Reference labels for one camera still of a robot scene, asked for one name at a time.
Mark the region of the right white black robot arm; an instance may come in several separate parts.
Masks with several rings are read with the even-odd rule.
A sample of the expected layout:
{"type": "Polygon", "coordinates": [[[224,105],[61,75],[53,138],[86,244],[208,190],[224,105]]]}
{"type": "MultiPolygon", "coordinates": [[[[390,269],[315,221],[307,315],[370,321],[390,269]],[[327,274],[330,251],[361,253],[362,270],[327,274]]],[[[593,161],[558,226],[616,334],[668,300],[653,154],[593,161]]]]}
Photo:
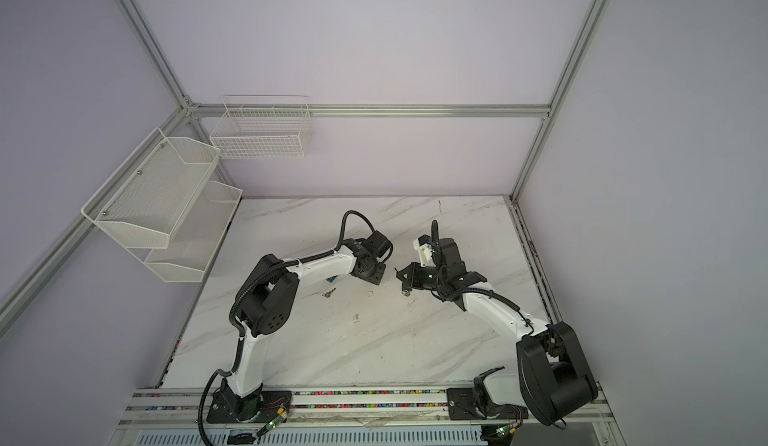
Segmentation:
{"type": "Polygon", "coordinates": [[[475,414],[495,418],[523,408],[545,426],[598,397],[597,382],[574,329],[524,311],[497,292],[485,276],[467,269],[455,241],[423,235],[413,242],[418,260],[396,277],[404,293],[427,291],[484,322],[514,347],[515,366],[491,368],[473,379],[475,414]]]}

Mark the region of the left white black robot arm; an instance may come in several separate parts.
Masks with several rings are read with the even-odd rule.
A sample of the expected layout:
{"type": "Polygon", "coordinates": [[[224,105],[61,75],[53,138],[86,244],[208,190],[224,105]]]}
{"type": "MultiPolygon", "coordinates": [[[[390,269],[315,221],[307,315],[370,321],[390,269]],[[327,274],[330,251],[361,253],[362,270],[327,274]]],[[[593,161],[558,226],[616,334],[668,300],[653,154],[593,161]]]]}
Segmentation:
{"type": "Polygon", "coordinates": [[[290,318],[299,287],[350,275],[378,285],[391,257],[392,242],[379,231],[364,239],[343,239],[331,250],[305,258],[262,257],[236,293],[228,319],[238,332],[232,366],[215,375],[213,412],[250,422],[269,408],[264,398],[263,368],[272,335],[290,318]]]}

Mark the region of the lower white mesh shelf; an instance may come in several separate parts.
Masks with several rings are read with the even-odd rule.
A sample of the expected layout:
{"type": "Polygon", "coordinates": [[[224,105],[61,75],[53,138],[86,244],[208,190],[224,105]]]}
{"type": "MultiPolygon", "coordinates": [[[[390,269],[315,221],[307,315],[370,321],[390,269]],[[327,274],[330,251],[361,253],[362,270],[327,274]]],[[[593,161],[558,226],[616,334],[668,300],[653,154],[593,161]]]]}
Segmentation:
{"type": "Polygon", "coordinates": [[[241,201],[238,188],[209,181],[167,249],[154,249],[144,265],[165,283],[200,283],[241,201]]]}

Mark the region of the white mesh shelf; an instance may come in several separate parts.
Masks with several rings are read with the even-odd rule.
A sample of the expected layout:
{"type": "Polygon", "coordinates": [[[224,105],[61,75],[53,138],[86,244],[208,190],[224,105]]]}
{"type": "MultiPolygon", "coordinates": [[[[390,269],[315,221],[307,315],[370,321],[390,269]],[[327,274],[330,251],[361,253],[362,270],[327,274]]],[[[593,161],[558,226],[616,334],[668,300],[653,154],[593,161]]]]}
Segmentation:
{"type": "Polygon", "coordinates": [[[154,249],[144,265],[165,283],[200,283],[241,201],[238,188],[209,181],[167,249],[154,249]]]}
{"type": "Polygon", "coordinates": [[[166,249],[220,159],[214,146],[156,129],[81,214],[125,249],[166,249]]]}

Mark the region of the upper white mesh shelf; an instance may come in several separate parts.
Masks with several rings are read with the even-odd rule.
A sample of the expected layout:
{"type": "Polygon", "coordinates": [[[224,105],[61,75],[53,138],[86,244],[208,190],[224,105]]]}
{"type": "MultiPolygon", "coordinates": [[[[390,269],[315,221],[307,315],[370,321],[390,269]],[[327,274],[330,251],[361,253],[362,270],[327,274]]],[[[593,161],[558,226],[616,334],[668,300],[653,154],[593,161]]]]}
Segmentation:
{"type": "Polygon", "coordinates": [[[125,249],[166,249],[220,159],[214,146],[156,129],[81,214],[125,249]]]}

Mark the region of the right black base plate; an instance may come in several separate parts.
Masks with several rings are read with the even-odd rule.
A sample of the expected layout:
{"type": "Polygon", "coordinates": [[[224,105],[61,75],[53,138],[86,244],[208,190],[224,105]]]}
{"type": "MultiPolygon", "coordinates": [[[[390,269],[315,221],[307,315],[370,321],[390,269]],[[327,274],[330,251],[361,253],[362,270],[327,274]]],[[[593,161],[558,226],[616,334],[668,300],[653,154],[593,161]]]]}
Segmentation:
{"type": "Polygon", "coordinates": [[[448,416],[458,420],[525,420],[529,418],[525,406],[494,403],[487,393],[475,388],[449,388],[446,390],[448,416]]]}

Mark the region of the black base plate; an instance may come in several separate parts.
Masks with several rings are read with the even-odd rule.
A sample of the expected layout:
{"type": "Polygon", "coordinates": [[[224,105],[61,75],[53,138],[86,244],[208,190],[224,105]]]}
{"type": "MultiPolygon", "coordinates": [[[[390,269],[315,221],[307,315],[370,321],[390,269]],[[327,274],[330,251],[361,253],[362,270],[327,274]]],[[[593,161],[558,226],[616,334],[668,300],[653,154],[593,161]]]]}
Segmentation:
{"type": "Polygon", "coordinates": [[[279,410],[287,413],[292,399],[293,394],[287,390],[257,390],[245,398],[217,390],[206,421],[210,424],[266,424],[278,416],[279,410]]]}
{"type": "Polygon", "coordinates": [[[458,420],[525,420],[529,418],[525,406],[494,403],[487,393],[475,388],[449,388],[446,390],[448,416],[458,420]]]}

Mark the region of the aluminium mounting rail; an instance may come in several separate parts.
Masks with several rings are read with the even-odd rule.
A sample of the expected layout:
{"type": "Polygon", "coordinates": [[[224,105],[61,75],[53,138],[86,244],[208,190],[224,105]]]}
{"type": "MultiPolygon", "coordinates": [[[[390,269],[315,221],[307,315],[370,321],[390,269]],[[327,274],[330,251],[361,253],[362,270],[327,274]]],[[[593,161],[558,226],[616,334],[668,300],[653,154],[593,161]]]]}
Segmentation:
{"type": "MultiPolygon", "coordinates": [[[[521,421],[536,425],[528,410],[525,420],[458,420],[448,416],[446,390],[472,388],[468,383],[374,386],[266,387],[263,391],[287,390],[293,394],[291,406],[280,429],[362,428],[443,425],[507,425],[521,421]]],[[[266,424],[210,424],[206,421],[217,385],[208,392],[202,388],[139,389],[118,421],[117,432],[138,434],[142,430],[190,430],[198,425],[210,436],[227,431],[256,431],[266,424]]]]}

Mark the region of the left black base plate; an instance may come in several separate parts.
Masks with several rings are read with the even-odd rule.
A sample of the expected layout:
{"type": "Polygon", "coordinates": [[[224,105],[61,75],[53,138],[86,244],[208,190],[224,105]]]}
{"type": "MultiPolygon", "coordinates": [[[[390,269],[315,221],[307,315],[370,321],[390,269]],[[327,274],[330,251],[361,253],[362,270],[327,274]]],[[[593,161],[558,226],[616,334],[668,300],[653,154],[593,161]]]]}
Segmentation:
{"type": "Polygon", "coordinates": [[[279,410],[287,413],[292,399],[293,394],[287,390],[257,390],[245,398],[217,390],[206,421],[210,424],[266,424],[278,416],[279,410]]]}

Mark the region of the aluminium frame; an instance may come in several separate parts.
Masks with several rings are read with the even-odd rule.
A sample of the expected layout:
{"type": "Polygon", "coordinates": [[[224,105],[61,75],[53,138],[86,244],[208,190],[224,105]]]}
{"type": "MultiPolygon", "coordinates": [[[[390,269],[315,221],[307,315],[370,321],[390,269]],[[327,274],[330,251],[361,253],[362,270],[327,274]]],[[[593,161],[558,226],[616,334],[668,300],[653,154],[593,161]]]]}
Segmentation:
{"type": "MultiPolygon", "coordinates": [[[[165,86],[168,87],[177,108],[162,124],[163,133],[171,133],[188,121],[214,117],[223,112],[218,105],[194,104],[183,96],[183,88],[170,63],[161,52],[159,42],[150,31],[137,0],[114,0],[126,19],[129,29],[165,86]]],[[[539,118],[541,124],[523,163],[509,198],[517,203],[531,177],[535,165],[545,149],[557,117],[561,112],[579,68],[611,0],[591,0],[588,12],[579,29],[577,39],[569,53],[553,97],[547,106],[535,105],[314,105],[309,108],[314,118],[539,118]]],[[[74,220],[41,259],[30,268],[1,302],[1,338],[14,329],[27,309],[80,247],[93,226],[84,217],[74,220]]]]}

